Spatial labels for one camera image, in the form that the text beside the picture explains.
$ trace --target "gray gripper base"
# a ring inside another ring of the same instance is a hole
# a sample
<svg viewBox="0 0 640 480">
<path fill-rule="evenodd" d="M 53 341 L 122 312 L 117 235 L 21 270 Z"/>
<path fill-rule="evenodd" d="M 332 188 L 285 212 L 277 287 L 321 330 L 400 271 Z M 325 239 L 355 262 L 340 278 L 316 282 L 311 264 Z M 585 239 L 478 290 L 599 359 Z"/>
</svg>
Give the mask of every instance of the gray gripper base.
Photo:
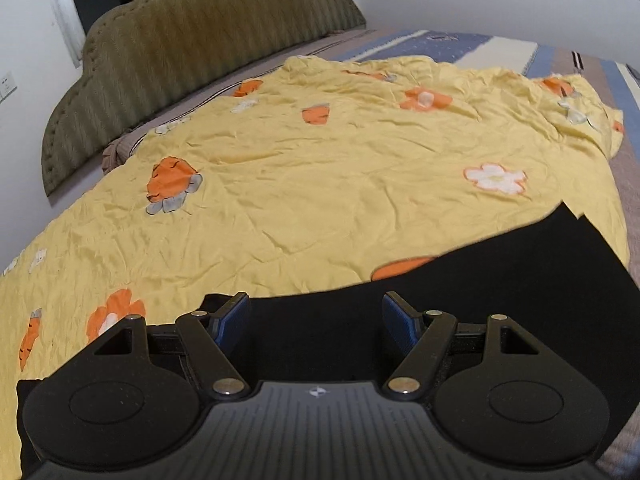
<svg viewBox="0 0 640 480">
<path fill-rule="evenodd" d="M 372 383 L 264 383 L 215 406 L 194 437 L 155 463 L 91 473 L 45 463 L 33 480 L 605 480 L 585 462 L 525 472 L 485 464 L 445 440 L 425 410 Z"/>
</svg>

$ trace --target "round metal bolt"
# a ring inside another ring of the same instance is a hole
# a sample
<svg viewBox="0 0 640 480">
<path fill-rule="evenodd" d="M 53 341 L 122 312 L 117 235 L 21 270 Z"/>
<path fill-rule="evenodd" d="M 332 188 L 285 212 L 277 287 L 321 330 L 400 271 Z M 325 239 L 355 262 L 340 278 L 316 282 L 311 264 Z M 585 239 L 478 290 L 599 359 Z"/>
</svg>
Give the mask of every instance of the round metal bolt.
<svg viewBox="0 0 640 480">
<path fill-rule="evenodd" d="M 412 377 L 396 377 L 389 381 L 389 389 L 397 394 L 412 394 L 420 383 Z"/>
<path fill-rule="evenodd" d="M 213 391 L 221 395 L 239 394 L 242 390 L 244 390 L 244 383 L 240 379 L 233 377 L 218 379 L 213 383 Z"/>
</svg>

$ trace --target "blanket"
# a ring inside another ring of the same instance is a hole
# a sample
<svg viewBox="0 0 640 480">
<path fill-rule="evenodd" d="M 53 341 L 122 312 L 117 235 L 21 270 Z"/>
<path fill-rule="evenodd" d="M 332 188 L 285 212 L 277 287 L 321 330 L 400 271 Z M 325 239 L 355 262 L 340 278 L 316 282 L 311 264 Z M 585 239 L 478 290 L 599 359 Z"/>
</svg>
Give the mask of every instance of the blanket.
<svg viewBox="0 0 640 480">
<path fill-rule="evenodd" d="M 629 254 L 608 160 L 622 114 L 579 75 L 427 57 L 292 57 L 145 137 L 0 279 L 0 470 L 19 474 L 18 379 L 123 316 L 205 294 L 278 296 L 396 276 L 565 202 Z"/>
</svg>

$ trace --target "light switch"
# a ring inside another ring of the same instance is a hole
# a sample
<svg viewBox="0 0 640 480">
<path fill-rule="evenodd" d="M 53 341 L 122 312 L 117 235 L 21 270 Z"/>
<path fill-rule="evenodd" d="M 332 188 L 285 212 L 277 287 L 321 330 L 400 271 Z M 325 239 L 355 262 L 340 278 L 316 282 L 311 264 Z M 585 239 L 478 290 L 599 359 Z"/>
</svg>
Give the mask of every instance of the light switch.
<svg viewBox="0 0 640 480">
<path fill-rule="evenodd" d="M 4 74 L 0 77 L 0 100 L 7 97 L 16 88 L 18 87 L 15 84 L 14 76 L 11 75 L 11 72 Z"/>
</svg>

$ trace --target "scalloped headboard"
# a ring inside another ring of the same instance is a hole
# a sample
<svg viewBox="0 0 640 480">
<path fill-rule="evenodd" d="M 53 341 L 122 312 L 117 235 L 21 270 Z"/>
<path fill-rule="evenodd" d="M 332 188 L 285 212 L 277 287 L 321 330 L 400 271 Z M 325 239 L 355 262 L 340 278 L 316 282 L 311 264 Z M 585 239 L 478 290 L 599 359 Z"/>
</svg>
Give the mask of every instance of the scalloped headboard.
<svg viewBox="0 0 640 480">
<path fill-rule="evenodd" d="M 89 31 L 42 141 L 50 195 L 128 128 L 252 61 L 365 23 L 352 0 L 133 0 Z"/>
</svg>

